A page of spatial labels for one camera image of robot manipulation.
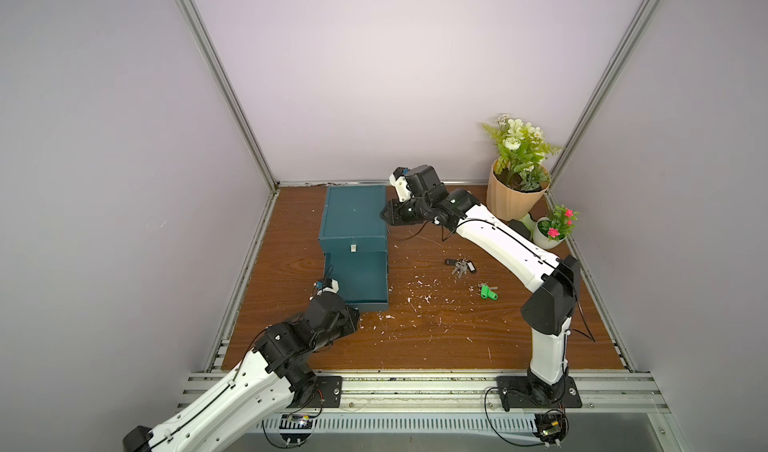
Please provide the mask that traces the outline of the teal drawer cabinet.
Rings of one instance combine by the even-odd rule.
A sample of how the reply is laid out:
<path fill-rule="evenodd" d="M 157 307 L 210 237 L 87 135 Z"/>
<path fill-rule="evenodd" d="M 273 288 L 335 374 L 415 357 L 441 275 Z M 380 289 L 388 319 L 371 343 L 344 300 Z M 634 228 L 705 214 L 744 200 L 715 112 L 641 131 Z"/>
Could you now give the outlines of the teal drawer cabinet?
<path fill-rule="evenodd" d="M 330 186 L 318 241 L 324 253 L 388 252 L 388 232 L 380 213 L 384 185 Z"/>

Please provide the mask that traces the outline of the bunch of keys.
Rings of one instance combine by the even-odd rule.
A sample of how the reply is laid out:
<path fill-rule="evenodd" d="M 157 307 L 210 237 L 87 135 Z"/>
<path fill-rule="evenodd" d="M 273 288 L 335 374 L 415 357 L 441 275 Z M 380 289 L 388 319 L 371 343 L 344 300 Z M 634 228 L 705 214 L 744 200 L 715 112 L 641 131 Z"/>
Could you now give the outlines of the bunch of keys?
<path fill-rule="evenodd" d="M 465 258 L 446 258 L 444 260 L 444 264 L 452 268 L 451 275 L 456 280 L 461 279 L 467 274 L 475 274 L 477 272 L 477 268 L 474 263 L 471 260 Z"/>

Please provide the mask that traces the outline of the green tagged key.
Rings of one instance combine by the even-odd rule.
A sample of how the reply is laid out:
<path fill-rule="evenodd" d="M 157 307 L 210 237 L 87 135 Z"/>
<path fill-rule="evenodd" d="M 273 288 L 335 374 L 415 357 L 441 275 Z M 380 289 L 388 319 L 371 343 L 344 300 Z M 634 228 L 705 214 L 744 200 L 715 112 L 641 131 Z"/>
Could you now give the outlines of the green tagged key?
<path fill-rule="evenodd" d="M 497 287 L 487 283 L 480 283 L 480 296 L 482 299 L 496 301 L 498 299 Z"/>

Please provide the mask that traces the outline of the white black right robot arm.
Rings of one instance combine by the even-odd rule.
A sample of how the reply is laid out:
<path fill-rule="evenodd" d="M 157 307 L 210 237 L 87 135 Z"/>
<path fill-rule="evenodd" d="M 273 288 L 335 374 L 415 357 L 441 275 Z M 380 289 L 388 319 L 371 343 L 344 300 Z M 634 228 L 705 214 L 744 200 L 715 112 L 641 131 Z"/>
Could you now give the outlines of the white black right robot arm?
<path fill-rule="evenodd" d="M 566 388 L 567 331 L 579 302 L 580 264 L 550 253 L 496 217 L 466 189 L 449 191 L 430 165 L 398 167 L 389 176 L 397 197 L 380 213 L 390 226 L 433 223 L 482 248 L 531 292 L 521 314 L 532 329 L 527 382 L 538 401 Z"/>

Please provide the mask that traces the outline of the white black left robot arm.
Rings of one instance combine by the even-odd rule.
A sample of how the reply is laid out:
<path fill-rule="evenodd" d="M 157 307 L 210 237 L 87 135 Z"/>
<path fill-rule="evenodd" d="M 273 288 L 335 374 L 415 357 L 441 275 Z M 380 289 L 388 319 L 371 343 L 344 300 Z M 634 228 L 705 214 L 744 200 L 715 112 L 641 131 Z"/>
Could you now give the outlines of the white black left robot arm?
<path fill-rule="evenodd" d="M 265 417 L 311 399 L 317 376 L 309 357 L 358 330 L 360 312 L 335 292 L 316 295 L 305 312 L 268 326 L 243 359 L 183 410 L 137 426 L 125 451 L 222 451 Z"/>

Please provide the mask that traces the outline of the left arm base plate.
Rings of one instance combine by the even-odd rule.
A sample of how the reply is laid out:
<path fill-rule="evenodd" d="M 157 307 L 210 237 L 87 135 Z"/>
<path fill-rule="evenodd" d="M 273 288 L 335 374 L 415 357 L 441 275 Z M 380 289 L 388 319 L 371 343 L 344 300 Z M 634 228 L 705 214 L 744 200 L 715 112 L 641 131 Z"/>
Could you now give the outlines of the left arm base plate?
<path fill-rule="evenodd" d="M 294 393 L 290 408 L 330 408 L 336 409 L 341 404 L 343 377 L 340 375 L 320 375 L 301 385 Z"/>

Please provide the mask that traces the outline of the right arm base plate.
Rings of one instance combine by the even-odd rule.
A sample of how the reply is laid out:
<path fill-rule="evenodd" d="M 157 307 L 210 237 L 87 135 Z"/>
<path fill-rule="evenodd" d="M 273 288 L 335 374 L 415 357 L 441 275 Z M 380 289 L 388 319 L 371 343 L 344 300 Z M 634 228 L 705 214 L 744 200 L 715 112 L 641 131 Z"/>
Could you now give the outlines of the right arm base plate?
<path fill-rule="evenodd" d="M 568 374 L 554 385 L 535 376 L 501 375 L 496 377 L 498 396 L 504 411 L 511 409 L 578 409 L 583 402 L 577 385 Z"/>

